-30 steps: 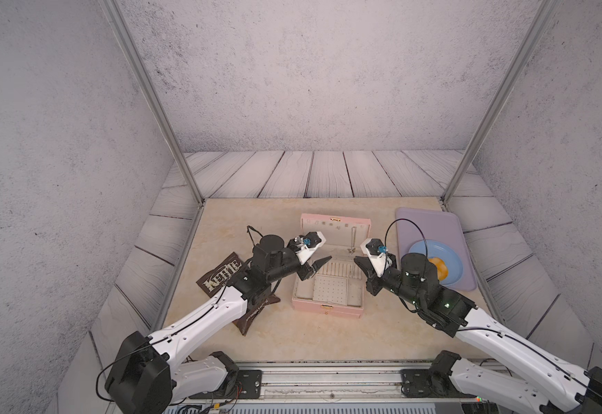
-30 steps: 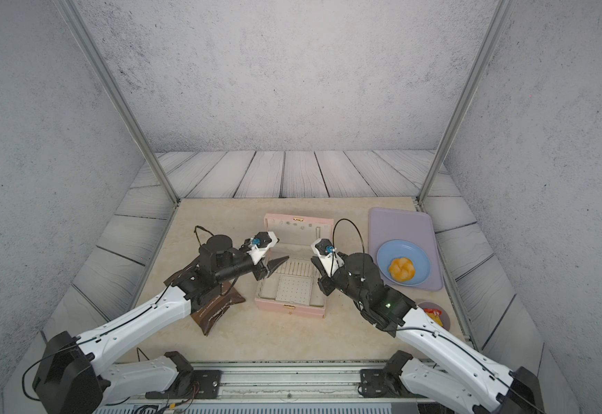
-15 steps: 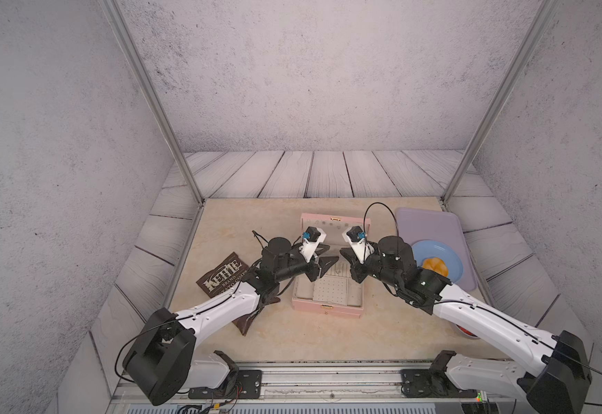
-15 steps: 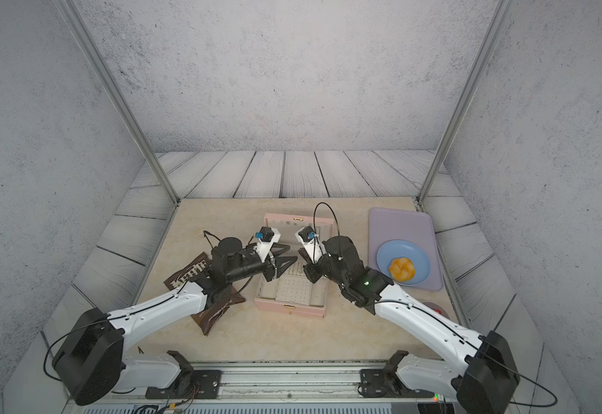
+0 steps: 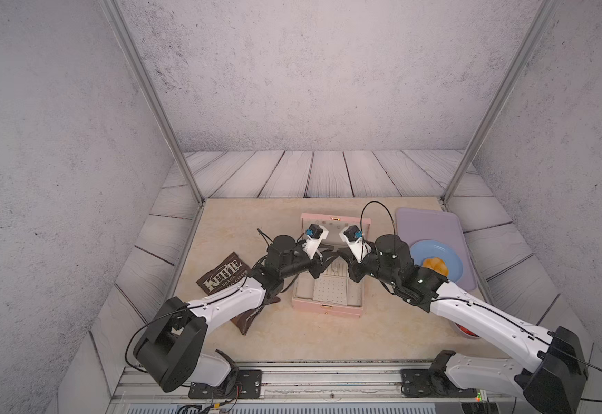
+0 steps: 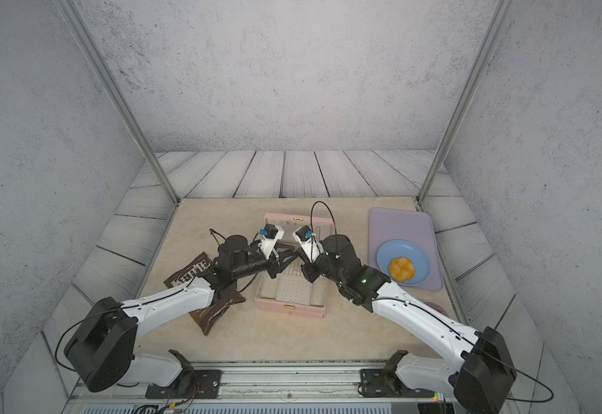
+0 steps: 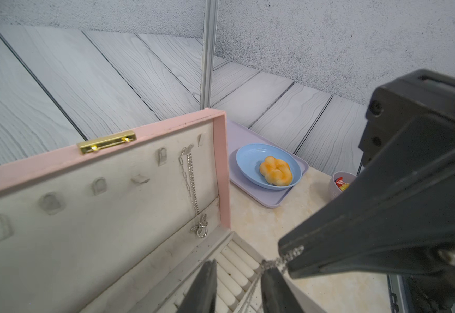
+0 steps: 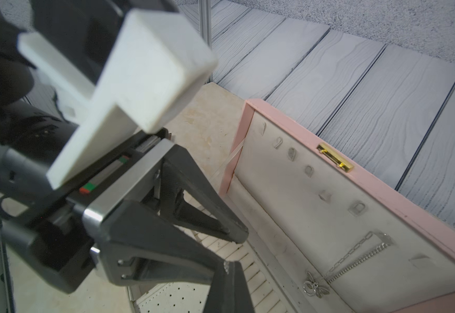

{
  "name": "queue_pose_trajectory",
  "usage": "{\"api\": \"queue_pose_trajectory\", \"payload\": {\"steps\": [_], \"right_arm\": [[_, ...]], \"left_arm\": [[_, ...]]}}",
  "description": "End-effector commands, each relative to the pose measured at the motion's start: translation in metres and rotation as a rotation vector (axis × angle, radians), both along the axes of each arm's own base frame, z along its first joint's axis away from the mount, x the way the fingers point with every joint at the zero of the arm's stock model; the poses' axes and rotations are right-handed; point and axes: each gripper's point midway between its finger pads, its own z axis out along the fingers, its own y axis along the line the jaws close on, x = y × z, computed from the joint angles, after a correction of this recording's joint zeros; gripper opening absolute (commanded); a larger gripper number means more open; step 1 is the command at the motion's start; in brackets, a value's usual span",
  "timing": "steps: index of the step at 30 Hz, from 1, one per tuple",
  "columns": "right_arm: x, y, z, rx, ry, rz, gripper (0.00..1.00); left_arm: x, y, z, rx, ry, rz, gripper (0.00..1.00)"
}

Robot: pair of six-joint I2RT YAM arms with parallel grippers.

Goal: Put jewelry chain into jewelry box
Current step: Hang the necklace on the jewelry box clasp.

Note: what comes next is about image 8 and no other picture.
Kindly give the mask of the pink jewelry box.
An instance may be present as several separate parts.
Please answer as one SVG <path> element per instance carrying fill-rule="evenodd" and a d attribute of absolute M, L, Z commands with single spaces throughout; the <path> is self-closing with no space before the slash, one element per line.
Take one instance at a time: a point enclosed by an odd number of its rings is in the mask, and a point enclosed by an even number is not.
<path fill-rule="evenodd" d="M 263 100 L 168 124 L 247 225 L 190 235 L 242 265 L 256 312 L 455 312 L 455 231 Z"/>

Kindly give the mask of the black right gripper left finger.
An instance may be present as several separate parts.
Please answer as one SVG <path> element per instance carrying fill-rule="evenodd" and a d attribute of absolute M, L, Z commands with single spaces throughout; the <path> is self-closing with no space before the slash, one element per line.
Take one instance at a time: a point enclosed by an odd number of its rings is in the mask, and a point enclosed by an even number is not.
<path fill-rule="evenodd" d="M 235 312 L 233 262 L 225 261 L 217 267 L 203 312 Z"/>

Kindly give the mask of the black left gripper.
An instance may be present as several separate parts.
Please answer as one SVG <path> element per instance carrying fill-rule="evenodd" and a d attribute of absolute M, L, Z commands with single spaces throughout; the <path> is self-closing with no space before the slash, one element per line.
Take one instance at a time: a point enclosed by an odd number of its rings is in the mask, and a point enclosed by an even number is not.
<path fill-rule="evenodd" d="M 226 270 L 222 258 L 153 210 L 128 200 L 106 216 L 87 208 L 146 152 L 168 138 L 167 129 L 131 136 L 27 211 L 4 222 L 3 241 L 47 284 L 67 294 L 77 290 L 94 265 L 101 277 L 116 286 L 210 284 L 217 270 Z"/>

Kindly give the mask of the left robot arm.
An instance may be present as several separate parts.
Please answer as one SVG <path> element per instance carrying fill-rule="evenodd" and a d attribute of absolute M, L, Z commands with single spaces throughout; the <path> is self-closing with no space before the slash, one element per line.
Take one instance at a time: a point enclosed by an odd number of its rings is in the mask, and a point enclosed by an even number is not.
<path fill-rule="evenodd" d="M 243 243 L 247 227 L 165 126 L 217 66 L 172 1 L 33 1 L 34 31 L 0 11 L 0 192 L 27 206 L 3 237 L 72 293 L 94 267 L 116 285 L 247 293 L 181 228 Z"/>

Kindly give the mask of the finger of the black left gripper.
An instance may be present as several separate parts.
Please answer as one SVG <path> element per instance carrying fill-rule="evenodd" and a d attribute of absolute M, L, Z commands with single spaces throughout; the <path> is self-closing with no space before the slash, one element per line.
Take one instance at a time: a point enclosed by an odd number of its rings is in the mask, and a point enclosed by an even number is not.
<path fill-rule="evenodd" d="M 238 244 L 248 239 L 248 228 L 184 147 L 174 145 L 163 157 L 159 208 L 177 226 Z"/>

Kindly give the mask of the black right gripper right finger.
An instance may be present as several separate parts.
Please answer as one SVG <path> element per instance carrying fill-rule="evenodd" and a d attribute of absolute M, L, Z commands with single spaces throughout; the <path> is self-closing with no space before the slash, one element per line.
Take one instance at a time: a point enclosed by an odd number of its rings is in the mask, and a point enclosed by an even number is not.
<path fill-rule="evenodd" d="M 234 262 L 234 306 L 235 312 L 255 313 L 243 268 L 239 262 Z"/>

